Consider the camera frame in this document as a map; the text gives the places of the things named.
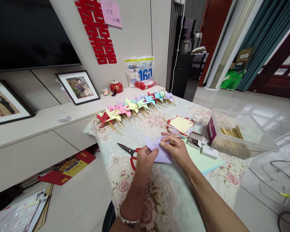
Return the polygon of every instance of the picture frame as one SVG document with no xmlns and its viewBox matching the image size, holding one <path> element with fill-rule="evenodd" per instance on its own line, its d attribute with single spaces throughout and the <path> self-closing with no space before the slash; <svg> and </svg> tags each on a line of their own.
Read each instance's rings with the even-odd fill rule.
<svg viewBox="0 0 290 232">
<path fill-rule="evenodd" d="M 10 85 L 4 80 L 0 80 L 0 125 L 34 116 L 35 113 Z"/>
<path fill-rule="evenodd" d="M 56 73 L 56 76 L 75 105 L 100 99 L 86 70 Z"/>
</svg>

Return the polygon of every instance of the cabinet drawer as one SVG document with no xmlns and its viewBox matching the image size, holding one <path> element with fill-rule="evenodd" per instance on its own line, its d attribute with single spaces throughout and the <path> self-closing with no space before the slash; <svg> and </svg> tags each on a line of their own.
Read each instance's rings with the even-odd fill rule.
<svg viewBox="0 0 290 232">
<path fill-rule="evenodd" d="M 0 192 L 77 152 L 53 131 L 0 149 Z"/>
<path fill-rule="evenodd" d="M 94 116 L 60 127 L 54 131 L 78 150 L 84 150 L 97 143 L 94 136 L 83 133 L 87 124 Z"/>
</svg>

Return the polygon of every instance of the television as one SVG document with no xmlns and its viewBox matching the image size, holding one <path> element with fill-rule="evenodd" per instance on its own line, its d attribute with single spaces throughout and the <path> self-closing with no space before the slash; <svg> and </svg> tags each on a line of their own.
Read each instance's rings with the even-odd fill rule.
<svg viewBox="0 0 290 232">
<path fill-rule="evenodd" d="M 81 62 L 49 0 L 0 0 L 0 72 L 72 65 Z"/>
</svg>

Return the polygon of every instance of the hand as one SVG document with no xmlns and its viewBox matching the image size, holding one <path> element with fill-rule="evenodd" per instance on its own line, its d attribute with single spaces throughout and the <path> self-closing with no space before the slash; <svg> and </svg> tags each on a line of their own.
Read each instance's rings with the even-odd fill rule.
<svg viewBox="0 0 290 232">
<path fill-rule="evenodd" d="M 184 140 L 167 132 L 161 132 L 161 135 L 168 136 L 161 139 L 160 146 L 171 153 L 172 157 L 184 171 L 191 166 L 191 164 L 194 165 L 188 154 Z"/>
<path fill-rule="evenodd" d="M 136 170 L 135 176 L 140 178 L 141 181 L 146 184 L 151 178 L 151 168 L 154 164 L 154 161 L 158 155 L 159 148 L 155 148 L 152 152 L 148 149 L 147 146 L 143 147 L 138 152 L 136 160 Z"/>
</svg>

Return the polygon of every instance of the green bag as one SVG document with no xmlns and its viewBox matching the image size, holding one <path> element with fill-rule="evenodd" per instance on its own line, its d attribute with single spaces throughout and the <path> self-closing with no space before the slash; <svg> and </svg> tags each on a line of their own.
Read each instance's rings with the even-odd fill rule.
<svg viewBox="0 0 290 232">
<path fill-rule="evenodd" d="M 229 69 L 226 77 L 223 79 L 220 88 L 227 90 L 235 90 L 241 81 L 246 69 Z"/>
</svg>

